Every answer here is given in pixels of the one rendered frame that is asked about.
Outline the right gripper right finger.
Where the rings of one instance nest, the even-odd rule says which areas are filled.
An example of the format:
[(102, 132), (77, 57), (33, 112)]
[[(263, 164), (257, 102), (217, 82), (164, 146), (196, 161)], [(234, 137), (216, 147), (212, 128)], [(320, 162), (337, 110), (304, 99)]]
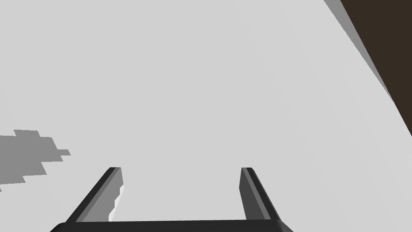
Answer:
[(280, 219), (253, 168), (241, 169), (239, 192), (247, 220)]

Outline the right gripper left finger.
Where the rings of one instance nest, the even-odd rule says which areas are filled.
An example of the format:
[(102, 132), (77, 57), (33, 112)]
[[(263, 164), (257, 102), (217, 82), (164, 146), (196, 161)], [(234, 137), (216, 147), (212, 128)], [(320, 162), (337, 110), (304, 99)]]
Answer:
[(122, 170), (110, 167), (77, 206), (67, 222), (111, 222), (124, 191)]

